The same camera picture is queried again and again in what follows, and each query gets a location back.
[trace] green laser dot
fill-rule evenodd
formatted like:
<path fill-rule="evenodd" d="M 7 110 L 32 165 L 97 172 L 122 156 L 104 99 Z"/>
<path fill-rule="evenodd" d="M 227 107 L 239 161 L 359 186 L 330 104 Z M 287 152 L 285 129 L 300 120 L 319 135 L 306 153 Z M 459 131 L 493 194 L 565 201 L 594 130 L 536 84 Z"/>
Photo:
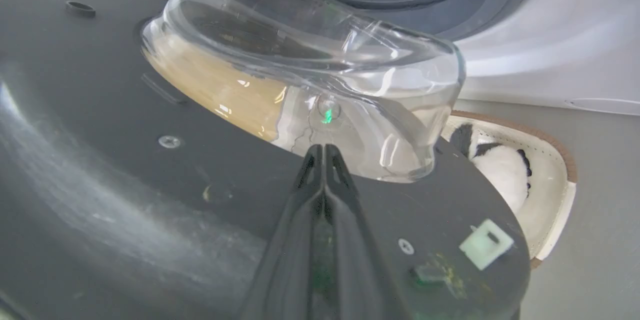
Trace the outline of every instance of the green laser dot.
<path fill-rule="evenodd" d="M 322 124 L 329 124 L 331 122 L 331 112 L 331 109 L 324 112 L 324 120 L 322 120 Z"/>

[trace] laundry basket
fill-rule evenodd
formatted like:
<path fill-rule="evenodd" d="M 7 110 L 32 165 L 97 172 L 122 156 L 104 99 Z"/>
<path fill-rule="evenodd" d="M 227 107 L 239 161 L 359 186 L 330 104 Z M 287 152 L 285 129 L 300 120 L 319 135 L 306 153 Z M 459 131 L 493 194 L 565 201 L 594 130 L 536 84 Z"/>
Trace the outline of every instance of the laundry basket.
<path fill-rule="evenodd" d="M 576 196 L 576 163 L 555 138 L 546 133 L 479 113 L 453 111 L 442 130 L 445 139 L 462 124 L 478 130 L 478 144 L 502 143 L 522 149 L 530 162 L 531 185 L 524 206 L 516 213 L 531 267 L 538 267 L 558 242 Z"/>

